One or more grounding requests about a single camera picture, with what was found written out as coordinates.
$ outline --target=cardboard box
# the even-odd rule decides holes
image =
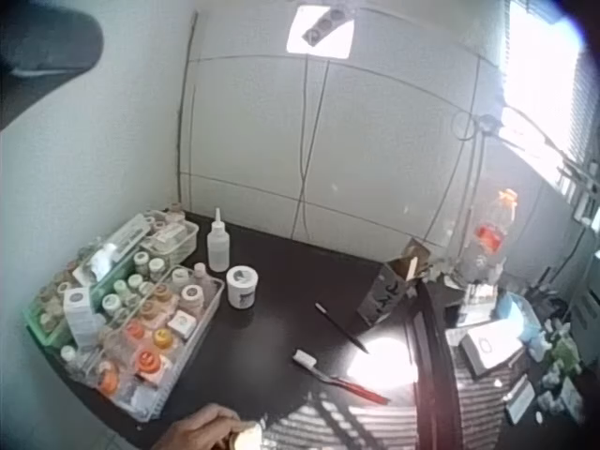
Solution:
[[[382,264],[367,296],[357,309],[369,326],[385,320],[392,313],[416,275],[427,268],[429,255],[426,247],[411,239],[402,256]]]

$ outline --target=label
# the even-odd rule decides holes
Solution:
[[[503,243],[504,234],[491,225],[481,225],[475,230],[475,235],[479,239],[486,253],[494,254]]]

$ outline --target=pen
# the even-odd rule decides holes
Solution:
[[[315,308],[319,310],[319,312],[321,312],[321,314],[323,316],[325,316],[325,319],[327,319],[330,323],[332,323],[337,330],[339,330],[352,344],[354,344],[356,347],[358,347],[360,350],[362,350],[365,353],[368,353],[367,347],[365,347],[365,345],[358,340],[356,337],[352,336],[350,333],[348,333],[343,326],[341,326],[339,323],[337,323],[327,312],[327,309],[325,309],[320,303],[315,303]]]

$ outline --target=finger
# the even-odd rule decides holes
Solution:
[[[189,440],[198,448],[212,448],[231,433],[241,433],[251,427],[254,427],[254,422],[241,422],[229,417],[218,417],[210,424],[190,432]]]
[[[195,412],[190,417],[187,417],[179,422],[179,427],[186,430],[192,430],[200,428],[218,417],[226,417],[231,419],[238,419],[237,412],[225,408],[224,406],[210,404],[205,406],[201,410]]]

